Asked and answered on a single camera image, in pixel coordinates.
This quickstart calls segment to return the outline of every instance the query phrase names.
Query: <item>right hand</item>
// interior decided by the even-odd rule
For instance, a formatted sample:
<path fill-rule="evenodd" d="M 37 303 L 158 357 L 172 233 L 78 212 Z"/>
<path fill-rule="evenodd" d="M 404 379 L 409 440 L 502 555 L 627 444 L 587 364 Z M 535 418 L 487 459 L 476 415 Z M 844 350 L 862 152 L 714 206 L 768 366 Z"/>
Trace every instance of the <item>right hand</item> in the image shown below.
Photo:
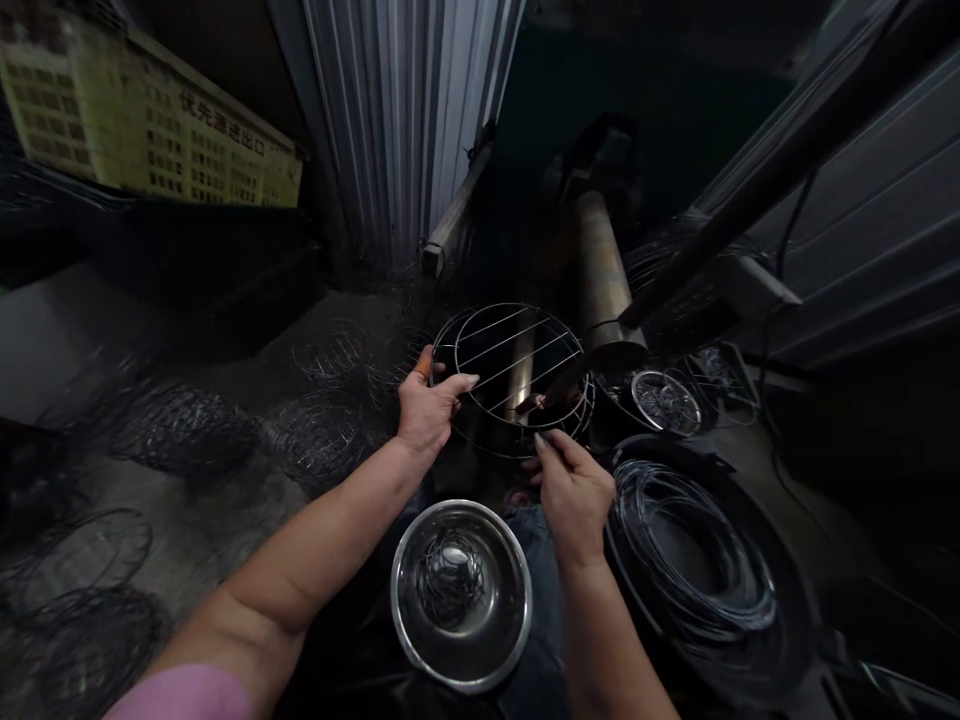
<path fill-rule="evenodd" d="M 539 464 L 532 482 L 541 485 L 540 501 L 561 567 L 589 567 L 606 562 L 603 526 L 616 493 L 606 470 L 573 438 L 560 430 L 534 436 Z"/>

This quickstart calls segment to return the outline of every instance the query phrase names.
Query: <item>left hand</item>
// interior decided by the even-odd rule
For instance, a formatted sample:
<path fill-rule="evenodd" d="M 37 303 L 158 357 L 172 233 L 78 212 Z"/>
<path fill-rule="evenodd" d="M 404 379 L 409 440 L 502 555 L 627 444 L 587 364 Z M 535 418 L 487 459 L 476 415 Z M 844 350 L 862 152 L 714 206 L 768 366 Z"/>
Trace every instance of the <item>left hand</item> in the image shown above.
<path fill-rule="evenodd" d="M 461 394 L 469 392 L 480 379 L 479 375 L 451 375 L 436 387 L 427 386 L 427 376 L 433 362 L 433 345 L 420 353 L 417 369 L 400 385 L 399 439 L 415 455 L 429 458 L 432 463 L 450 439 L 453 417 Z"/>

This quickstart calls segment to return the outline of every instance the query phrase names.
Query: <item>pink sleeve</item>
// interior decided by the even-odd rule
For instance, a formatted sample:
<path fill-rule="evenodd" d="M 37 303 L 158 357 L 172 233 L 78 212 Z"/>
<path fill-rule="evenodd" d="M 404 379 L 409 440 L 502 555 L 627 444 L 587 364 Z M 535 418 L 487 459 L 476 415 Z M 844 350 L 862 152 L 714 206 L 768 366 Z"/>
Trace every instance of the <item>pink sleeve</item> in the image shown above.
<path fill-rule="evenodd" d="M 104 720 L 252 720 L 243 686 L 226 670 L 181 665 L 164 670 L 120 698 Z"/>

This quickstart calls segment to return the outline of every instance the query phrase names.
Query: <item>black pipe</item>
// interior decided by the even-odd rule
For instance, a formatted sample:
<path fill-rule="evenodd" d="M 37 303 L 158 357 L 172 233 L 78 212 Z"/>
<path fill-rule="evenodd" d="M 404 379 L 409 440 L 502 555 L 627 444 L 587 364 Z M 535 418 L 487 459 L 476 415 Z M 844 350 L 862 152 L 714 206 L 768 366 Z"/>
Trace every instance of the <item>black pipe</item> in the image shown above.
<path fill-rule="evenodd" d="M 696 239 L 633 299 L 620 322 L 637 328 L 720 251 L 749 230 L 960 37 L 960 2 L 924 0 L 744 183 Z"/>

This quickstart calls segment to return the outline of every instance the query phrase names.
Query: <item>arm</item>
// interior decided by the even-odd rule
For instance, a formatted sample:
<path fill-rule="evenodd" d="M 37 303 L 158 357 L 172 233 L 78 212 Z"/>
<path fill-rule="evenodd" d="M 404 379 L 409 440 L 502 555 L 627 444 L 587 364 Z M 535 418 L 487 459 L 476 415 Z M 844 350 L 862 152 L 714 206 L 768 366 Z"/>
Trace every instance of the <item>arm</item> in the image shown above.
<path fill-rule="evenodd" d="M 637 637 L 603 555 L 615 493 L 610 474 L 569 435 L 535 437 L 541 498 L 560 570 L 564 660 L 577 718 L 675 720 L 679 716 Z"/>
<path fill-rule="evenodd" d="M 421 356 L 429 367 L 433 348 Z M 450 437 L 457 396 L 476 376 L 436 388 L 414 371 L 400 386 L 397 437 L 310 503 L 207 598 L 144 678 L 179 665 L 226 670 L 269 714 L 289 682 L 313 617 L 360 569 Z"/>

